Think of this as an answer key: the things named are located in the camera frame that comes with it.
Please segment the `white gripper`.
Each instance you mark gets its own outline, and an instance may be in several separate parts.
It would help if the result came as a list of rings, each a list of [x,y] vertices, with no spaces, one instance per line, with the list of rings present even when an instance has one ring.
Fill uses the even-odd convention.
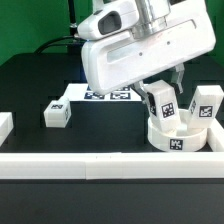
[[[105,95],[132,84],[142,102],[154,106],[141,80],[173,67],[171,85],[182,94],[183,62],[211,51],[216,39],[203,1],[135,2],[138,22],[99,40],[84,39],[82,62],[92,91]]]

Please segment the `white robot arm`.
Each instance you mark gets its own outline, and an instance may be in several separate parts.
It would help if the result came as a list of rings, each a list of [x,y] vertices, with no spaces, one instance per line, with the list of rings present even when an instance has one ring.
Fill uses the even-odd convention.
[[[78,26],[92,91],[106,95],[211,51],[205,0],[114,0]]]

